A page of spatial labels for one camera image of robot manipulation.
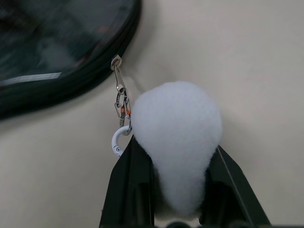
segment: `metal keychain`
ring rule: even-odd
[[[129,120],[129,128],[123,135],[129,135],[132,131],[132,124],[131,124],[131,105],[128,96],[127,88],[124,85],[124,81],[121,77],[120,73],[120,66],[122,64],[122,58],[117,55],[111,62],[111,69],[115,73],[116,77],[116,89],[117,89],[117,96],[115,102],[115,109],[119,117],[119,126],[120,128],[124,127],[124,121],[127,118]]]

